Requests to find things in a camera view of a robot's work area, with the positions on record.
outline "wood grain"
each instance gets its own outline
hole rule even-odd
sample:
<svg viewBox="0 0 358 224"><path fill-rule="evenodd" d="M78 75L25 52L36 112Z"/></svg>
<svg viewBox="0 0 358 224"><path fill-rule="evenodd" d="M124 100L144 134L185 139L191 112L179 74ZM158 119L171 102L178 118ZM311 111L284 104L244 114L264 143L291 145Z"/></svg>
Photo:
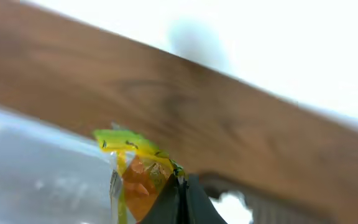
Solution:
<svg viewBox="0 0 358 224"><path fill-rule="evenodd" d="M85 136L115 121L191 172L358 223L358 133L174 55L3 0L0 104Z"/></svg>

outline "white wall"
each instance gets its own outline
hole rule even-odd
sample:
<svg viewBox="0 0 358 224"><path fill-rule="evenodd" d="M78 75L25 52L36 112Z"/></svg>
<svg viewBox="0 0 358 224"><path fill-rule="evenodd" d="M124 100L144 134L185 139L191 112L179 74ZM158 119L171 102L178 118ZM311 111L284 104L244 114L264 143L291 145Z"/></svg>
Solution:
<svg viewBox="0 0 358 224"><path fill-rule="evenodd" d="M358 0L28 0L358 126Z"/></svg>

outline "crumpled plastic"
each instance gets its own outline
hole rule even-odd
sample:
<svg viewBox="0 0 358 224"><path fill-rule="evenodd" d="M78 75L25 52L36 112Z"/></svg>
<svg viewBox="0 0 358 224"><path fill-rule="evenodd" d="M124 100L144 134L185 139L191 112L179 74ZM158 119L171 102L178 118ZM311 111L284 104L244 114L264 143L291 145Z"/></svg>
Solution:
<svg viewBox="0 0 358 224"><path fill-rule="evenodd" d="M140 134L128 130L96 130L100 149L112 168L112 222L133 224L151 209L176 163Z"/></svg>

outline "plastic bag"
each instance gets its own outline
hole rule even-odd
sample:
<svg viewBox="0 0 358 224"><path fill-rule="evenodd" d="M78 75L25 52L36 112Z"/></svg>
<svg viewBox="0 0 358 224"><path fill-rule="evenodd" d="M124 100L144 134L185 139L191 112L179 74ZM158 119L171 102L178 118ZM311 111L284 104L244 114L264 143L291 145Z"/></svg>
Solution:
<svg viewBox="0 0 358 224"><path fill-rule="evenodd" d="M173 173L166 152L128 130L94 132L100 149L109 154L113 170L110 198L114 224L141 221Z"/></svg>

